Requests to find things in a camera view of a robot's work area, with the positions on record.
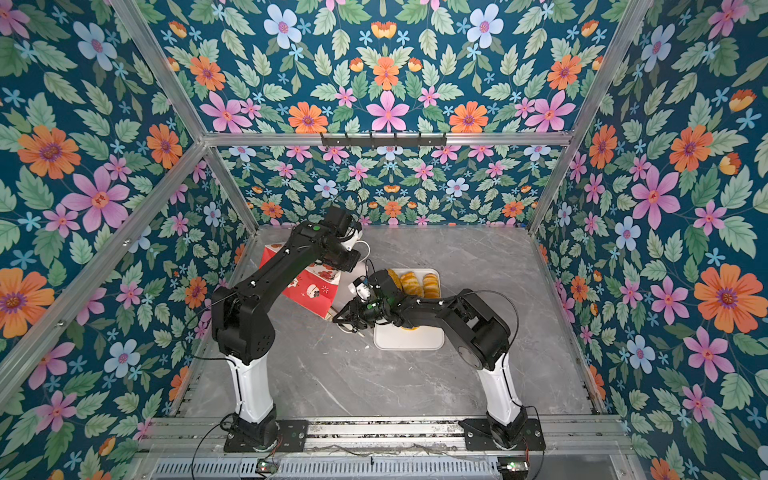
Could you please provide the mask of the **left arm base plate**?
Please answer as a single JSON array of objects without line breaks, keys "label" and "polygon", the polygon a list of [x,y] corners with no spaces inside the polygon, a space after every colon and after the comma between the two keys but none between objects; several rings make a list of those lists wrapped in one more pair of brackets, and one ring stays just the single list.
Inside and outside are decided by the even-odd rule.
[{"label": "left arm base plate", "polygon": [[308,438],[306,420],[266,420],[261,424],[238,421],[227,435],[227,453],[302,452]]}]

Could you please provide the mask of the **long fake bread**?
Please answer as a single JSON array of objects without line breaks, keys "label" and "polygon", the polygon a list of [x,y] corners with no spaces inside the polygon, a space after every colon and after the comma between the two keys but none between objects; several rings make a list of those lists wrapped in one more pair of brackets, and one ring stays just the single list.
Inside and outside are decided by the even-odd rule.
[{"label": "long fake bread", "polygon": [[422,280],[424,297],[427,299],[437,299],[441,297],[441,288],[438,276],[434,273],[427,273]]}]

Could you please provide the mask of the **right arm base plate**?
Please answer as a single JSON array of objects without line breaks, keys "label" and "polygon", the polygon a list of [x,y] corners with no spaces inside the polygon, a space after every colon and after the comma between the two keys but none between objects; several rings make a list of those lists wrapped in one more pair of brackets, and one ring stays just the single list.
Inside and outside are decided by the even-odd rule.
[{"label": "right arm base plate", "polygon": [[465,447],[469,451],[544,451],[546,442],[540,422],[525,418],[503,426],[489,418],[466,418],[458,425],[464,431]]}]

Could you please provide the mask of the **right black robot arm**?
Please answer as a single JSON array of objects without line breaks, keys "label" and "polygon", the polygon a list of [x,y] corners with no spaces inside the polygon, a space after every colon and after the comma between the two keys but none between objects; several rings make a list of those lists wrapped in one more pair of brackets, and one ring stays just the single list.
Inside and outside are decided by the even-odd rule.
[{"label": "right black robot arm", "polygon": [[493,443],[510,450],[523,440],[528,414],[515,391],[509,358],[516,334],[478,292],[437,297],[387,270],[356,279],[352,291],[352,299],[333,317],[335,324],[350,333],[387,325],[441,330],[478,373]]}]

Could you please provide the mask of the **yellow oval fake bread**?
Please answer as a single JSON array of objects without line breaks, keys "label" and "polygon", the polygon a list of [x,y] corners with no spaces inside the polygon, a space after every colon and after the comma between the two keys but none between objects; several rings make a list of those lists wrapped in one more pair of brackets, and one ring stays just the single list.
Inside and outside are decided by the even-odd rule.
[{"label": "yellow oval fake bread", "polygon": [[388,273],[390,279],[392,280],[392,282],[394,283],[395,287],[398,290],[403,290],[402,282],[400,280],[400,277],[397,275],[397,273],[393,269],[388,269],[387,273]]}]

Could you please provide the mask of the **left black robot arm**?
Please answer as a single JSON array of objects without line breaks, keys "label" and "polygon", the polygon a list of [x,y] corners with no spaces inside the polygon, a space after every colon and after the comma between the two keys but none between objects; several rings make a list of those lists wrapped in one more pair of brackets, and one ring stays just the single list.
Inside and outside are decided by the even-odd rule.
[{"label": "left black robot arm", "polygon": [[228,362],[234,384],[230,430],[245,447],[266,451],[278,442],[277,411],[267,369],[276,335],[269,318],[272,305],[311,265],[352,271],[361,258],[353,246],[361,237],[362,226],[353,214],[331,207],[319,221],[296,224],[277,253],[255,273],[214,292],[212,338]]}]

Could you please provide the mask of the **red white paper bag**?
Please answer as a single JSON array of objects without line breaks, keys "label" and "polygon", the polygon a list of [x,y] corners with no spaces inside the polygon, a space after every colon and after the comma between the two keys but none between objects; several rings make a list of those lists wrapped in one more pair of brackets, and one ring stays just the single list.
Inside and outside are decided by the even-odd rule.
[{"label": "red white paper bag", "polygon": [[336,270],[325,264],[313,264],[291,280],[282,295],[330,321],[352,298],[349,285],[363,274],[362,262],[358,262],[351,272]]}]

